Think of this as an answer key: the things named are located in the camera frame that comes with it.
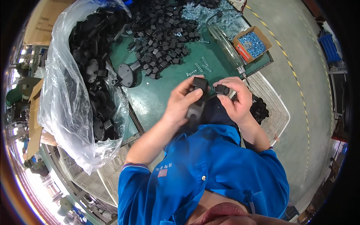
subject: blue plastic crate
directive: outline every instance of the blue plastic crate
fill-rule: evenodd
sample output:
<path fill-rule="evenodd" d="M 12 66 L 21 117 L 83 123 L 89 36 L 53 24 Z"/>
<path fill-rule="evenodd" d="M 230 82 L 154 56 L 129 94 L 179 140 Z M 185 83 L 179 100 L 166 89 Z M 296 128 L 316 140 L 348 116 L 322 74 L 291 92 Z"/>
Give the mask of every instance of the blue plastic crate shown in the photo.
<path fill-rule="evenodd" d="M 331 34 L 324 35 L 318 39 L 318 42 L 322 45 L 323 49 L 325 50 L 325 54 L 327 57 L 327 62 L 336 62 L 340 61 L 341 58 L 337 52 L 336 46 L 333 42 L 333 38 Z"/>

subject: yellow black striped line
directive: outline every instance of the yellow black striped line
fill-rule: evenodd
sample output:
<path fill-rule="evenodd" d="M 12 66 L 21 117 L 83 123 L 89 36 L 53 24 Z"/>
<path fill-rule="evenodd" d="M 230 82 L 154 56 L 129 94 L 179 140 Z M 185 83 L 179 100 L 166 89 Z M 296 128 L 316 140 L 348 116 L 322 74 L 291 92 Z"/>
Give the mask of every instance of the yellow black striped line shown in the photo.
<path fill-rule="evenodd" d="M 315 39 L 313 38 L 313 36 L 311 35 L 311 32 L 310 32 L 309 28 L 307 27 L 307 25 L 305 24 L 304 20 L 303 20 L 303 19 L 301 18 L 301 16 L 297 13 L 297 11 L 294 9 L 294 7 L 288 2 L 288 0 L 286 0 L 286 2 L 287 2 L 287 3 L 291 6 L 291 8 L 295 11 L 295 13 L 299 16 L 299 18 L 300 18 L 301 22 L 303 23 L 303 25 L 306 27 L 307 31 L 308 31 L 309 34 L 310 34 L 311 39 L 314 41 L 314 44 L 315 44 L 316 48 L 318 49 L 318 53 L 319 53 L 319 55 L 320 55 L 320 59 L 321 59 L 321 61 L 322 61 L 322 63 L 323 63 L 324 70 L 325 70 L 325 76 L 326 76 L 326 79 L 328 80 L 329 92 L 330 92 L 330 104 L 331 104 L 331 110 L 330 110 L 330 113 L 331 113 L 330 134 L 332 134 L 332 132 L 333 132 L 333 117 L 334 117 L 334 116 L 333 116 L 333 99 L 332 99 L 332 94 L 331 94 L 331 87 L 330 87 L 329 76 L 328 76 L 328 73 L 327 73 L 327 68 L 326 68 L 325 62 L 324 62 L 324 60 L 323 60 L 323 56 L 322 56 L 322 54 L 321 54 L 321 52 L 320 52 L 320 49 L 319 49 L 319 47 L 318 47 L 317 40 L 315 40 Z M 329 157 L 330 143 L 331 143 L 331 136 L 330 136 L 330 138 L 329 138 L 329 147 L 328 147 L 328 152 L 327 152 L 327 154 L 326 154 L 326 159 Z"/>
<path fill-rule="evenodd" d="M 273 38 L 275 39 L 276 43 L 278 44 L 278 46 L 280 47 L 281 51 L 283 52 L 286 60 L 288 61 L 288 64 L 293 72 L 293 75 L 295 77 L 295 80 L 296 80 L 296 83 L 297 83 L 297 86 L 299 86 L 299 90 L 300 90 L 300 94 L 301 94 L 301 98 L 302 98 L 302 102 L 303 102 L 303 105 L 304 105 L 304 110 L 305 110 L 305 117 L 306 117 L 306 125 L 307 125 L 307 159 L 306 159 L 306 170 L 305 170 L 305 175 L 304 175 L 304 181 L 303 181 L 303 184 L 305 183 L 305 179 L 306 179 L 306 173 L 307 173 L 307 167 L 309 165 L 309 152 L 310 152 L 310 131 L 309 131 L 309 119 L 307 117 L 307 110 L 306 110 L 306 104 L 305 104 L 305 100 L 304 100 L 304 94 L 301 90 L 301 86 L 300 86 L 300 82 L 299 82 L 299 79 L 297 78 L 297 75 L 295 73 L 295 70 L 289 60 L 289 57 L 288 55 L 286 54 L 284 48 L 281 46 L 279 40 L 275 37 L 274 33 L 270 30 L 270 28 L 266 25 L 266 23 L 259 17 L 258 14 L 256 14 L 248 5 L 246 5 L 246 7 L 260 20 L 260 22 L 267 28 L 267 30 L 269 31 L 269 33 L 273 36 Z"/>

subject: forearm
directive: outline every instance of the forearm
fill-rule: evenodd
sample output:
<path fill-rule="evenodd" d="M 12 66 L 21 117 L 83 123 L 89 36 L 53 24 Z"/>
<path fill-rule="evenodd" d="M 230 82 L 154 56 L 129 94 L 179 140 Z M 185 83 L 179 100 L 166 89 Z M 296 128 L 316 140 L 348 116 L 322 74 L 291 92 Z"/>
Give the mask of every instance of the forearm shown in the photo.
<path fill-rule="evenodd" d="M 171 141 L 179 127 L 160 119 L 148 132 L 144 133 L 130 148 L 126 163 L 149 165 Z"/>
<path fill-rule="evenodd" d="M 252 144 L 255 147 L 256 152 L 261 152 L 270 148 L 270 142 L 265 131 L 257 123 L 250 112 L 242 122 L 238 123 L 238 126 L 243 139 Z"/>

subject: black cable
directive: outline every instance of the black cable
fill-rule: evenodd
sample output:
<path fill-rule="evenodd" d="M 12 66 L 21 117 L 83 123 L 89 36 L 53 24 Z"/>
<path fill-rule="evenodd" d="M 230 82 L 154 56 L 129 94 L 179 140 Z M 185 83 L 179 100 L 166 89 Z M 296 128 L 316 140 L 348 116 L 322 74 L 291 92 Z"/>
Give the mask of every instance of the black cable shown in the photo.
<path fill-rule="evenodd" d="M 236 11 L 236 12 L 240 13 L 241 15 L 243 15 L 243 14 L 242 14 L 239 10 L 237 10 L 237 9 L 225 9 L 225 10 L 222 10 L 222 11 L 217 12 L 215 15 L 213 15 L 212 17 L 210 17 L 210 18 L 206 21 L 206 26 L 207 26 L 208 22 L 209 22 L 214 16 L 218 15 L 219 13 L 225 12 L 225 11 Z"/>

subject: factory floor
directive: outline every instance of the factory floor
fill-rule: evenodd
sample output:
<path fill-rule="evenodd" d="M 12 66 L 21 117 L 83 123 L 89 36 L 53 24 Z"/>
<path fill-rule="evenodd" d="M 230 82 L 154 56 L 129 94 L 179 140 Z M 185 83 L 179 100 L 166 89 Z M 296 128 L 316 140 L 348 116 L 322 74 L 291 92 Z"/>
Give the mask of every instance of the factory floor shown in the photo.
<path fill-rule="evenodd" d="M 330 145 L 334 121 L 327 65 L 317 42 L 320 28 L 301 0 L 251 0 L 247 5 L 245 18 L 272 44 L 274 62 L 260 72 L 291 115 L 274 150 L 285 168 L 290 198 L 303 212 L 336 151 Z"/>

